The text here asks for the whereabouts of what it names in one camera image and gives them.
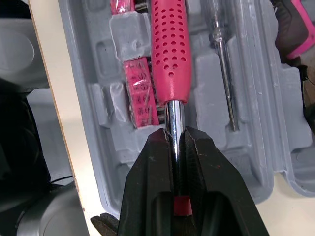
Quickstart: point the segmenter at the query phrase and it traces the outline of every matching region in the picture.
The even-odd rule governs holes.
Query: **thin screwdriver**
[[[227,17],[225,13],[226,0],[200,0],[202,13],[205,17],[208,29],[212,32],[209,40],[214,44],[220,58],[221,71],[230,117],[232,131],[239,130],[235,97],[232,86],[229,57],[226,50],[226,38],[228,35]]]

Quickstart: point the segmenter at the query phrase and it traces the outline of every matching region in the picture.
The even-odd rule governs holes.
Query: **tool case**
[[[151,56],[151,17],[112,16],[109,0],[59,0],[59,5],[100,199],[118,218],[126,175],[148,135],[164,127],[134,127],[123,70],[123,61]],[[272,4],[234,0],[228,8],[237,132],[229,129],[220,61],[200,2],[186,0],[186,8],[192,59],[186,125],[213,138],[256,203],[272,193],[274,173],[282,173],[298,193],[315,196],[315,137],[303,116],[299,71],[281,64],[275,47]]]

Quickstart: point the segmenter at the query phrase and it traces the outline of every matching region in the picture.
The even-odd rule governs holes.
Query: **pink screwdriver handle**
[[[185,0],[151,0],[152,71],[157,99],[187,103],[191,58]]]

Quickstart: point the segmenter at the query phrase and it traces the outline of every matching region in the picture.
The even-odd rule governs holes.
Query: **white table surface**
[[[83,129],[58,0],[29,0],[29,6],[89,232],[99,236],[90,218],[104,210]],[[271,236],[315,235],[315,199],[294,192],[280,174],[275,175],[271,197],[257,208]]]

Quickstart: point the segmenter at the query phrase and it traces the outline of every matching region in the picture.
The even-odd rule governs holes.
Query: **screwdriver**
[[[225,14],[226,0],[200,0],[202,13],[211,35],[209,40],[214,44],[221,64],[223,83],[230,118],[230,127],[233,132],[239,130],[236,104],[233,95],[232,76],[230,63],[226,50],[228,34],[227,17]]]
[[[175,195],[185,195],[185,157],[180,136],[185,129],[191,58],[185,0],[151,0],[152,71],[157,99],[165,106],[165,128],[171,135]]]

